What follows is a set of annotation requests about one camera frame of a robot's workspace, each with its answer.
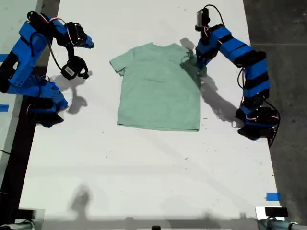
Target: white surface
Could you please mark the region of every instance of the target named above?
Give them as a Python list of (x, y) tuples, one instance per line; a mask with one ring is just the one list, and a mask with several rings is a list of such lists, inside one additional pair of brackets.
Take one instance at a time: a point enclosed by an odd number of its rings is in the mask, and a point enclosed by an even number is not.
[[(75, 198), (85, 189), (88, 219), (255, 218), (255, 206), (268, 205), (266, 193), (276, 192), (267, 141), (239, 135), (203, 100), (199, 132), (117, 126), (121, 77), (109, 64), (128, 49), (149, 42), (166, 46), (188, 38), (196, 44), (196, 11), (208, 3), (219, 8), (233, 36), (249, 43), (242, 0), (73, 2), (61, 0), (58, 15), (79, 22), (95, 43), (92, 50), (76, 51), (93, 71), (76, 88), (87, 106), (76, 114), (65, 112), (64, 123), (51, 129), (36, 128), (20, 206), (45, 209), (45, 224), (51, 219), (80, 219)], [(213, 24), (220, 22), (214, 9), (210, 14)], [(56, 43), (53, 48), (63, 65), (66, 50)], [(235, 107), (242, 96), (238, 71), (221, 54), (208, 66), (217, 94)], [(53, 79), (59, 74), (52, 59), (47, 74)], [(64, 78), (57, 82), (68, 84)], [(71, 89), (64, 95), (71, 102)]]

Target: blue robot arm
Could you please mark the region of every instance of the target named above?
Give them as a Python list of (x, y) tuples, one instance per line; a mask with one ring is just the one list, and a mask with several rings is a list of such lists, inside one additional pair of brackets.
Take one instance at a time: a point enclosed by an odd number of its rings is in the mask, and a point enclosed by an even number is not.
[(242, 68), (245, 84), (240, 87), (243, 89), (244, 101), (236, 112), (236, 118), (242, 120), (245, 125), (238, 132), (252, 140), (266, 137), (272, 144), (280, 122), (280, 115), (274, 107), (271, 109), (262, 106), (269, 97), (270, 89), (266, 53), (257, 52), (247, 44), (233, 38), (224, 23), (209, 27), (210, 18), (207, 6), (197, 12), (195, 29), (201, 33), (196, 47), (197, 65), (202, 69), (220, 51), (238, 68)]
[(37, 76), (37, 61), (55, 38), (68, 51), (68, 62), (62, 68), (57, 63), (62, 75), (69, 80), (76, 76), (86, 79), (89, 77), (87, 65), (74, 55), (74, 47), (93, 48), (94, 44), (78, 23), (62, 24), (58, 18), (51, 19), (34, 11), (27, 16), (29, 21), (21, 27), (19, 40), (0, 66), (0, 91), (35, 97), (36, 103), (29, 112), (35, 113), (36, 122), (51, 127), (63, 121), (57, 112), (66, 109), (68, 103), (55, 83)]

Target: t-shirt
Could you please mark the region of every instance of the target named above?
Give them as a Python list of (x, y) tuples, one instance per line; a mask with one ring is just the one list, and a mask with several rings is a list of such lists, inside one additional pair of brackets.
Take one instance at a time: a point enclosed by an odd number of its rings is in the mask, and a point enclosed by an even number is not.
[(118, 124), (155, 130), (198, 131), (200, 91), (193, 52), (149, 43), (110, 61), (123, 76)]

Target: concrete floor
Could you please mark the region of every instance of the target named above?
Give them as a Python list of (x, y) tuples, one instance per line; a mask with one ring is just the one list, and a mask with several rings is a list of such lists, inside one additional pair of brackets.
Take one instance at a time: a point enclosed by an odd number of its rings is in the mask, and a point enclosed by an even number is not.
[(268, 54), (269, 101), (282, 119), (271, 158), (282, 205), (307, 224), (307, 1), (244, 0), (252, 46)]

